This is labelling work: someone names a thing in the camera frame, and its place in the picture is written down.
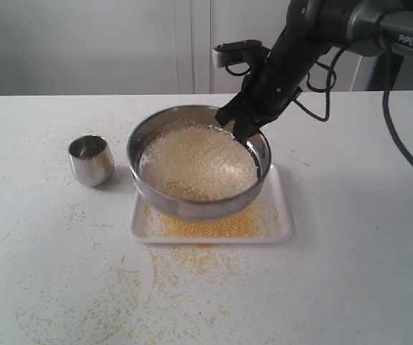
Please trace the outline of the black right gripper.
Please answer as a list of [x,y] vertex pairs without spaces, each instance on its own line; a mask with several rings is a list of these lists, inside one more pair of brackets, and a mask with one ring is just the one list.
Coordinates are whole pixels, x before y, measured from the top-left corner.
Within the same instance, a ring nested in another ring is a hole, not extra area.
[[[241,144],[259,133],[260,128],[275,121],[290,104],[302,74],[296,68],[265,61],[245,76],[240,97],[232,98],[217,109],[215,119],[221,127],[234,121],[232,133]],[[249,117],[243,117],[245,111]]]

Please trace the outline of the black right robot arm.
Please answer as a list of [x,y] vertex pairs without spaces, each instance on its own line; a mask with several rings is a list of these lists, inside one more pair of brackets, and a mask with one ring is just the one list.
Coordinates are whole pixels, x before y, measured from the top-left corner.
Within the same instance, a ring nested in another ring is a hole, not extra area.
[[400,1],[291,1],[272,48],[243,40],[212,50],[218,68],[248,65],[240,92],[217,110],[216,121],[232,124],[239,141],[257,134],[297,99],[300,83],[333,47],[364,57],[387,49],[413,55],[413,11]]

